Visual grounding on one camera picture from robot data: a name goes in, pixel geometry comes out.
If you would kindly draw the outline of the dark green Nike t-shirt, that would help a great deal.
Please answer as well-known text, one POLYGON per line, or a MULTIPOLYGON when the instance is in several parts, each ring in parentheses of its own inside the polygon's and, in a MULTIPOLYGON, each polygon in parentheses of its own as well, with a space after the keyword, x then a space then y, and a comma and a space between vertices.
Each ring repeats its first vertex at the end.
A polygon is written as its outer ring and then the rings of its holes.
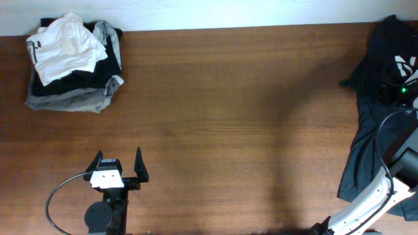
POLYGON ((359 129, 350 147, 338 198, 351 202, 374 179, 385 150, 417 114, 417 28, 395 15, 380 21, 366 55, 341 86, 357 93, 359 129))

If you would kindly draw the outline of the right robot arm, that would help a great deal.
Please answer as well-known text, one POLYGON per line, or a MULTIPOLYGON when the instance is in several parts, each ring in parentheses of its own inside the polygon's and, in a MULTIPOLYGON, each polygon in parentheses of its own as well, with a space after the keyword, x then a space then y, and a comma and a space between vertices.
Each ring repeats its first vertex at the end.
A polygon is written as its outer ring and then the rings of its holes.
POLYGON ((359 101, 359 131, 339 188, 344 210, 316 223, 310 234, 363 234, 384 213, 417 194, 417 109, 384 106, 373 119, 359 101))

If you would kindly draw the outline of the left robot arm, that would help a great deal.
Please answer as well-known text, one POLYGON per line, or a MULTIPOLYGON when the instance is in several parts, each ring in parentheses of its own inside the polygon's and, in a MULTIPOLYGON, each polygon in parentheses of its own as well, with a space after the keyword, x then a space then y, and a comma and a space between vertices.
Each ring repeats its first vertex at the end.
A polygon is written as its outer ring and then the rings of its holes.
POLYGON ((139 190, 141 183, 149 181, 140 148, 137 148, 133 170, 135 177, 123 177, 119 159, 104 159, 103 153, 97 152, 83 177, 93 189, 103 194, 102 200, 93 203, 85 212, 89 234, 126 234, 129 192, 139 190))

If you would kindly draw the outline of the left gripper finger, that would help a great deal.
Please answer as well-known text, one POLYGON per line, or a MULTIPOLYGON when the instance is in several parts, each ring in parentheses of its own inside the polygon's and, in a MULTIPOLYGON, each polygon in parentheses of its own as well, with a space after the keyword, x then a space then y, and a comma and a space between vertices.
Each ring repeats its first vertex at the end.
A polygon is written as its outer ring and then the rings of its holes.
POLYGON ((139 182, 149 182, 149 174, 145 167, 141 149, 138 147, 135 156, 134 172, 137 174, 139 182))
POLYGON ((99 150, 96 156, 94 157, 94 159, 92 160, 92 162, 90 163, 90 165, 86 168, 86 172, 95 171, 102 159, 103 159, 103 153, 101 150, 99 150))

